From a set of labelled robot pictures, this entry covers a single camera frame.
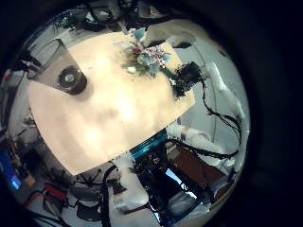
cable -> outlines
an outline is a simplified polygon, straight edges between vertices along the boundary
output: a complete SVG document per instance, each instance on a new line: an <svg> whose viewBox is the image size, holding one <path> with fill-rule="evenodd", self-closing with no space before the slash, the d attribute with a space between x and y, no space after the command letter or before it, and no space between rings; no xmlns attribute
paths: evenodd
<svg viewBox="0 0 303 227"><path fill-rule="evenodd" d="M36 218L36 219L39 220L39 221L41 221L41 222L43 222L43 223L45 223L45 224L48 224L49 226L56 227L56 225L54 225L54 224L52 224L52 223L50 223L50 222L48 222L48 221L46 221L46 220L44 220L42 218Z"/></svg>
<svg viewBox="0 0 303 227"><path fill-rule="evenodd" d="M42 191L40 191L40 190L35 190L35 191L33 191L33 192L30 193L30 195L27 197L27 200L23 203L23 206L24 206L24 207L29 206L28 203L30 203L30 202L33 201L32 197L33 197L35 194L43 194L44 192L45 192L45 190L42 190Z"/></svg>
<svg viewBox="0 0 303 227"><path fill-rule="evenodd" d="M69 224L67 224L62 218L58 218L58 219L55 219L55 218L52 218L52 217L49 217L49 216L44 216L44 215L41 215L41 214L38 214L38 213L35 213L33 211L30 211L30 210L27 210L27 213L32 217L32 218L43 218L43 219L47 219L47 220L51 220L63 227L71 227Z"/></svg>
<svg viewBox="0 0 303 227"><path fill-rule="evenodd" d="M203 86L203 103L206 107L206 109L208 110L210 115L216 115L218 116L222 122L229 126L233 132L237 135L238 139L239 139L239 144L241 144L241 126L240 123L238 122L238 120L230 115L227 114L221 114L221 113L217 113L215 111L213 111L206 103L205 101L205 90L206 90L206 85L205 82L203 80L201 80L202 86ZM231 121L232 123L235 124L236 127L232 126L227 120Z"/></svg>
<svg viewBox="0 0 303 227"><path fill-rule="evenodd" d="M25 208L27 208L34 200L36 200L38 197L44 197L48 202L49 202L49 199L48 197L45 195L45 194L42 194L42 193L37 193L35 194L34 196L32 196L29 201L27 201L23 206Z"/></svg>
<svg viewBox="0 0 303 227"><path fill-rule="evenodd" d="M103 186L101 187L101 194L103 196L103 201L102 201L102 212L101 212L101 223L102 227L111 227L111 221L109 218L109 207L108 207L108 202L109 202L109 195L108 195L108 189L106 186L106 179L108 176L111 174L111 172L116 169L116 166L111 166L109 167L106 172L104 173L103 176Z"/></svg>
<svg viewBox="0 0 303 227"><path fill-rule="evenodd" d="M176 139L168 139L167 142L177 144L177 145L179 145L183 148L186 148L187 150L189 150L191 152L197 152L198 154L213 157L213 158L218 158L218 159L225 159L225 158L230 159L230 158L234 157L239 152L238 150L236 150L235 152L230 153L230 154L221 154L221 153L208 151L208 150L205 150L205 149L195 148L195 147L187 145L187 144L185 144L185 143L183 143L179 140L176 140Z"/></svg>

glass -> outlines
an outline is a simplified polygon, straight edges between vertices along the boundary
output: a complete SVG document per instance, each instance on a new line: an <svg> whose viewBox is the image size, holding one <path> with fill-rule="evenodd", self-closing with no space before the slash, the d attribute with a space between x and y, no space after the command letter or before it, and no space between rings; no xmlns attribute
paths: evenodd
<svg viewBox="0 0 303 227"><path fill-rule="evenodd" d="M37 70L29 70L28 79L71 95L84 90L87 79L60 39L49 42L32 57L41 66Z"/></svg>

white flower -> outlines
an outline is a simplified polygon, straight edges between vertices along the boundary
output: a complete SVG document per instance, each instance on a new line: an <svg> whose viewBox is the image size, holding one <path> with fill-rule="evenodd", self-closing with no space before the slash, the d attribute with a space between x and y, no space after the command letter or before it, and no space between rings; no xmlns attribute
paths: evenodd
<svg viewBox="0 0 303 227"><path fill-rule="evenodd" d="M132 73L132 74L135 73L135 68L134 67L127 67L126 70L129 73Z"/></svg>

table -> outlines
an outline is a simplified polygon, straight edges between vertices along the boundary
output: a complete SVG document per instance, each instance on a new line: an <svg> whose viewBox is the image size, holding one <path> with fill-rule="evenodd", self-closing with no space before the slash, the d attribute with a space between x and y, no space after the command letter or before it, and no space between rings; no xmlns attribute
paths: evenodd
<svg viewBox="0 0 303 227"><path fill-rule="evenodd" d="M88 39L69 48L88 83L71 96L32 81L28 99L36 125L55 157L72 174L99 166L135 147L187 111L195 100L192 91L176 100L168 78L158 73L129 74L121 44L129 36L114 32ZM168 69L181 64L173 48ZM51 67L59 67L54 61Z"/></svg>

flower bouquet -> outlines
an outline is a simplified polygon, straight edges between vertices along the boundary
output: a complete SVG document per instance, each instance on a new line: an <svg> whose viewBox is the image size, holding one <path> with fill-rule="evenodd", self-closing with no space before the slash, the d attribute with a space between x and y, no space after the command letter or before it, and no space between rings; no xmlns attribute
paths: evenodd
<svg viewBox="0 0 303 227"><path fill-rule="evenodd" d="M140 75L150 73L153 77L165 68L170 59L170 54L162 49L160 45L145 47L142 42L146 37L145 28L130 30L134 41L130 47L125 49L128 63L122 64L129 73L138 72Z"/></svg>

